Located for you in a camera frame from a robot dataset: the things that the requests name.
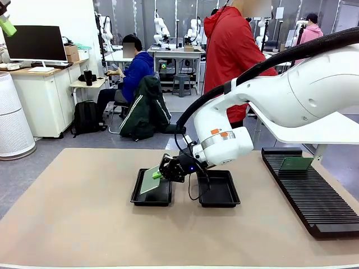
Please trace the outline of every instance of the computer monitor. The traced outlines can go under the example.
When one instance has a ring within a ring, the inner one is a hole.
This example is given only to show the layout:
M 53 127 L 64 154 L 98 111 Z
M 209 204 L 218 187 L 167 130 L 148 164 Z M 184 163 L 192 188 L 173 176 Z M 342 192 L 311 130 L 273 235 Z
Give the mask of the computer monitor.
M 17 32 L 8 37 L 6 47 L 13 61 L 67 62 L 58 26 L 15 25 Z

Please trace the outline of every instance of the stool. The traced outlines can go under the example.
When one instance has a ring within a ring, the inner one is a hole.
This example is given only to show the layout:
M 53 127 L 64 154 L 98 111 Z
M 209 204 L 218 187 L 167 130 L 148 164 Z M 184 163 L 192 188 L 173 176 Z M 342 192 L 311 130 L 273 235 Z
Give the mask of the stool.
M 179 82 L 179 89 L 175 89 L 174 88 L 174 84 L 176 83 L 176 80 Z M 189 90 L 185 90 L 185 82 L 188 81 L 189 85 L 190 85 L 190 89 Z M 180 97 L 185 97 L 185 91 L 189 92 L 190 95 L 192 95 L 191 93 L 191 77 L 189 75 L 186 74 L 177 74 L 174 76 L 173 79 L 173 90 L 172 90 L 172 94 L 174 92 L 178 92 Z
M 130 104 L 129 103 L 123 103 L 123 102 L 114 102 L 113 103 L 113 109 L 112 109 L 112 116 L 111 116 L 111 122 L 110 122 L 110 127 L 108 128 L 108 131 L 110 133 L 113 133 L 114 135 L 119 135 L 119 132 L 112 132 L 111 131 L 111 126 L 112 126 L 112 120 L 113 120 L 113 116 L 114 116 L 114 111 L 116 110 L 116 108 L 118 106 L 121 106 L 122 108 L 129 108 Z

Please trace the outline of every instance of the black tumbler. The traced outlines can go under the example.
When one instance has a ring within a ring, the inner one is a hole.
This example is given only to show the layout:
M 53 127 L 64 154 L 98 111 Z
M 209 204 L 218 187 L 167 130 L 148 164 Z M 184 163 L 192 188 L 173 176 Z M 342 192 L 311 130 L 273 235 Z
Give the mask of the black tumbler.
M 92 71 L 84 70 L 84 76 L 85 76 L 86 85 L 92 86 Z

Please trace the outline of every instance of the gray wall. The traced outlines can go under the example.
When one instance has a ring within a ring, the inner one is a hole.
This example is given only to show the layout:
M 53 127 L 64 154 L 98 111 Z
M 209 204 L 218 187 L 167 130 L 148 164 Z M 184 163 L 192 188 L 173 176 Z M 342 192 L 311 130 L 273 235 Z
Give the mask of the gray wall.
M 135 31 L 134 13 L 132 0 L 93 0 L 95 10 L 102 15 L 110 16 L 113 22 L 113 33 L 116 36 L 114 44 L 120 44 L 121 37 L 132 34 Z M 295 29 L 297 18 L 306 17 L 309 13 L 317 13 L 319 26 L 323 33 L 330 34 L 334 25 L 335 15 L 339 0 L 272 0 L 273 14 L 275 16 L 277 7 L 284 7 L 284 23 L 280 30 L 279 40 L 284 43 L 287 40 L 288 32 Z M 136 0 L 137 2 L 137 35 L 147 49 L 153 43 L 155 34 L 154 25 L 154 0 Z M 225 4 L 226 0 L 219 0 L 219 7 Z M 199 0 L 197 14 L 202 22 L 209 16 L 213 8 L 217 6 L 217 0 Z M 179 19 L 179 36 L 187 34 L 191 26 L 191 19 L 196 17 L 196 0 L 178 0 L 177 18 Z M 175 0 L 157 0 L 157 10 L 160 17 L 164 18 L 165 24 L 171 34 L 175 36 Z M 279 22 L 269 22 L 267 35 L 269 40 L 275 40 L 278 35 Z M 256 29 L 255 37 L 259 35 L 259 27 Z

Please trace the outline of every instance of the person in pink hoodie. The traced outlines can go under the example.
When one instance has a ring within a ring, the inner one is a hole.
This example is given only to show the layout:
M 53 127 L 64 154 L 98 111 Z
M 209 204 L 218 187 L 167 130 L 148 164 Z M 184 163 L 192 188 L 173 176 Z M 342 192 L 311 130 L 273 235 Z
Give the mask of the person in pink hoodie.
M 323 32 L 318 26 L 318 16 L 317 14 L 310 13 L 307 16 L 308 24 L 307 27 L 304 29 L 304 32 L 302 34 L 302 38 L 300 41 L 300 44 L 303 44 L 305 42 L 311 41 L 316 38 L 320 38 L 323 36 Z M 297 60 L 296 64 L 302 62 L 303 60 Z

